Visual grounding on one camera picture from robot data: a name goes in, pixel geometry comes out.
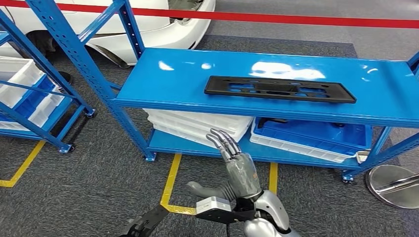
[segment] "shelf bottom tier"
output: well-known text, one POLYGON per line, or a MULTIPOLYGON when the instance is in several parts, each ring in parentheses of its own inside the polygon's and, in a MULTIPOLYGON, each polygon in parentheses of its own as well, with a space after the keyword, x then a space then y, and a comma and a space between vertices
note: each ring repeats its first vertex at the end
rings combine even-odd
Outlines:
MULTIPOLYGON (((242 151, 251 154, 251 157, 255 161, 309 165, 338 169, 360 168, 355 158, 348 158, 342 163, 336 163, 252 143, 249 141, 249 138, 250 132, 248 131, 239 142, 239 145, 242 151)), ((149 140, 149 150, 163 153, 180 153, 195 156, 221 157, 218 150, 214 148, 176 137, 158 130, 153 130, 151 133, 149 140)))
MULTIPOLYGON (((42 129, 50 132, 51 129, 57 124, 61 117, 67 112, 71 106, 72 98, 65 97, 61 103, 55 107, 54 111, 48 117, 48 120, 42 126, 42 129)), ((26 139, 42 140, 42 138, 31 131, 0 129, 0 135, 20 137, 26 139)))

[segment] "yellow tape marking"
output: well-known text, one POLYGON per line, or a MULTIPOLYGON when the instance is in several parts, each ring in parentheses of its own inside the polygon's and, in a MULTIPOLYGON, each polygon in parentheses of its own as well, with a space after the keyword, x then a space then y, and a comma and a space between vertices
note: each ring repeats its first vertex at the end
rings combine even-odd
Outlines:
POLYGON ((165 207, 168 211, 172 213, 195 215, 195 208, 186 207, 186 206, 175 206, 169 205, 169 200, 171 192, 173 191, 174 181, 176 179, 176 174, 180 166, 180 159, 182 158, 181 154, 175 154, 173 161, 171 163, 168 179, 166 181, 165 189, 163 190, 162 200, 160 205, 165 207))
POLYGON ((35 157, 37 157, 39 151, 42 149, 44 145, 45 141, 39 141, 12 178, 10 180, 0 180, 0 187, 13 187, 20 179, 20 177, 23 175, 23 173, 26 171, 26 169, 29 167, 29 165, 32 163, 32 161, 35 159, 35 157))
POLYGON ((278 190, 278 163, 271 162, 269 168, 269 190, 277 193, 278 190))

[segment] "silver stanchion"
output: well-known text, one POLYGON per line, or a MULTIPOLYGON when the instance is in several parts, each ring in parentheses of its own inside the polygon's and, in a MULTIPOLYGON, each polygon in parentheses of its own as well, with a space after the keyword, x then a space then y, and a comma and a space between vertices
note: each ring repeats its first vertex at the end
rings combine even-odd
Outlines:
POLYGON ((366 183, 371 193, 388 205, 419 208, 419 174, 396 165, 380 165, 367 173, 366 183))

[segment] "blue metal shelf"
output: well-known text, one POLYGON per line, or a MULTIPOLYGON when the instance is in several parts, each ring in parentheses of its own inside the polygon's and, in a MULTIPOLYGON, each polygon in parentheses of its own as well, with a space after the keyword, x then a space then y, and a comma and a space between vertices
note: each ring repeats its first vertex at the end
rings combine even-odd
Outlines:
POLYGON ((419 81, 406 62, 147 48, 120 106, 419 128, 419 81), (206 95, 210 76, 342 83, 355 104, 206 95))
MULTIPOLYGON (((240 140, 239 145, 243 151, 251 154, 253 160, 277 162, 284 164, 312 165, 326 168, 359 169, 355 158, 346 159, 342 163, 318 159, 293 152, 259 145, 249 141, 250 131, 240 140)), ((153 130, 149 141, 149 150, 153 152, 181 153, 186 155, 199 155, 208 157, 221 157, 217 149, 196 142, 192 142, 165 132, 153 130)))
POLYGON ((27 89, 27 93, 24 95, 22 100, 26 99, 26 96, 31 94, 33 96, 43 95, 44 93, 49 94, 58 94, 64 96, 63 101, 54 109, 52 114, 50 114, 48 120, 43 125, 43 127, 38 127, 31 121, 27 119, 27 113, 24 115, 22 112, 18 112, 13 108, 8 107, 7 105, 0 102, 0 114, 6 115, 8 120, 15 121, 29 131, 22 130, 12 130, 12 129, 0 129, 0 135, 35 139, 35 140, 46 140, 51 144, 59 148, 59 152, 67 153, 72 149, 72 144, 66 144, 62 141, 65 134, 69 131, 70 127, 76 121, 81 112, 91 117, 93 116, 94 109, 92 109, 81 96, 68 84, 68 82, 61 76, 61 74, 53 67, 53 65, 42 55, 41 52, 31 43, 31 41, 14 25, 14 23, 5 15, 4 12, 0 11, 0 26, 6 30, 6 32, 0 32, 0 45, 8 41, 13 41, 21 50, 23 50, 27 55, 33 58, 37 66, 46 73, 48 78, 44 75, 41 80, 52 79, 56 84, 58 84, 63 93, 58 93, 51 91, 51 89, 38 88, 37 85, 34 86, 25 86, 20 84, 11 83, 8 81, 0 80, 1 84, 6 84, 8 86, 16 86, 20 88, 27 89), (70 105, 75 104, 77 109, 72 114, 70 119, 64 125, 58 136, 53 136, 49 132, 56 125, 56 123, 61 119, 61 117, 68 111, 70 105))
POLYGON ((87 83, 108 107, 146 160, 156 152, 218 156, 215 149, 160 131, 149 141, 139 133, 123 107, 180 110, 230 115, 304 119, 385 126, 365 162, 343 163, 289 153, 248 141, 240 145, 255 160, 343 169, 342 178, 353 176, 419 146, 419 133, 381 151, 390 126, 419 128, 419 73, 417 53, 408 62, 353 58, 309 57, 258 53, 191 51, 144 48, 128 0, 113 0, 78 37, 53 1, 26 0, 55 41, 63 48, 87 83), (101 74, 84 43, 118 13, 138 59, 119 94, 101 74), (341 82, 356 98, 355 104, 288 101, 238 96, 206 95, 210 76, 265 77, 341 82))
MULTIPOLYGON (((61 103, 57 107, 55 107, 54 111, 51 113, 48 120, 42 126, 42 129, 47 132, 50 132, 54 128, 54 126, 57 124, 57 122, 62 118, 62 116, 68 111, 71 104, 72 104, 71 98, 68 98, 68 97, 64 98, 63 101, 61 101, 61 103)), ((38 136, 37 134, 31 131, 0 129, 0 135, 20 137, 20 138, 29 138, 26 136, 31 136, 32 139, 43 140, 40 136, 38 136)))

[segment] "black plastic bracket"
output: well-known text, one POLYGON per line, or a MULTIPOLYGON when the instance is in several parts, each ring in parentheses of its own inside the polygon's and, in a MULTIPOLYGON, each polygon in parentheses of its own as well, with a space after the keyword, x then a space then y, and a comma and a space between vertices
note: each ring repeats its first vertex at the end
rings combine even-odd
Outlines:
POLYGON ((169 214, 162 205, 157 205, 143 216, 133 220, 120 237, 149 237, 158 224, 169 214))
POLYGON ((338 82, 210 76, 205 94, 350 103, 356 98, 338 82))

